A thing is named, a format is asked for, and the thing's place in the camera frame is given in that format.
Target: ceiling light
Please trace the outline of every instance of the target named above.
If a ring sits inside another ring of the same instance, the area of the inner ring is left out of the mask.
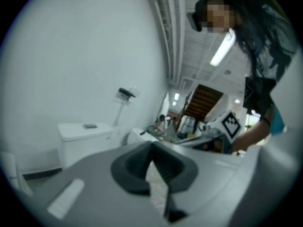
[[[229,29],[229,33],[226,34],[210,64],[212,66],[218,66],[223,60],[223,58],[226,56],[227,52],[231,49],[232,45],[235,44],[235,41],[236,35],[232,29]]]
[[[180,94],[179,94],[179,93],[176,93],[176,94],[175,94],[175,100],[178,100],[178,99],[179,99],[179,96],[180,96]]]

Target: person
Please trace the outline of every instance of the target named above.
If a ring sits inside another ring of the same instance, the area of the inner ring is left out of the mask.
[[[236,43],[250,61],[250,76],[255,82],[262,78],[278,82],[298,45],[289,20],[275,0],[200,0],[191,16],[195,22],[191,25],[197,31],[204,26],[215,33],[233,30]],[[233,151],[246,150],[270,133],[283,131],[281,115],[268,101],[260,121],[234,141]]]
[[[165,119],[165,115],[160,115],[159,120],[154,124],[154,128],[157,130],[157,136],[164,136],[166,134],[168,122]]]

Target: pipe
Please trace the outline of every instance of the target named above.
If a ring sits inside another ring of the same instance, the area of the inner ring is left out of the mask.
[[[162,3],[163,3],[163,7],[164,7],[164,13],[165,13],[165,18],[166,18],[166,26],[168,26],[168,31],[169,31],[169,38],[168,38],[168,46],[170,46],[172,44],[172,35],[171,35],[171,22],[170,22],[170,17],[169,17],[169,12],[168,12],[168,9],[167,9],[167,2],[166,0],[162,0]]]
[[[170,62],[170,55],[169,55],[169,46],[168,46],[168,43],[167,43],[167,37],[166,37],[166,33],[165,33],[165,28],[164,28],[164,24],[163,24],[161,12],[160,12],[158,0],[153,0],[153,1],[155,3],[155,7],[156,7],[156,10],[157,10],[157,13],[158,13],[161,29],[162,29],[163,36],[164,36],[164,42],[165,42],[166,54],[167,54],[167,61],[168,61],[168,65],[169,65],[169,69],[168,69],[168,79],[169,79],[171,77],[171,75],[170,75],[171,62]]]
[[[185,0],[179,0],[179,12],[180,12],[180,48],[179,48],[179,67],[178,67],[178,76],[176,83],[179,84],[181,67],[183,62],[183,53],[184,53],[184,43],[185,43],[185,22],[186,22],[186,13],[185,13]]]
[[[176,59],[177,59],[177,24],[174,0],[169,0],[169,11],[172,28],[172,51],[173,51],[173,81],[176,81]]]

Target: white wall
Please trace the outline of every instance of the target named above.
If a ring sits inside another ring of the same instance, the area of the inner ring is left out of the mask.
[[[227,94],[223,94],[216,105],[209,111],[206,115],[204,121],[209,122],[221,114],[223,111],[226,111],[230,108],[230,97]]]
[[[141,91],[123,109],[120,144],[153,123],[167,90],[164,40],[152,0],[31,0],[2,47],[2,150],[22,172],[59,167],[60,122],[113,125],[120,87]]]

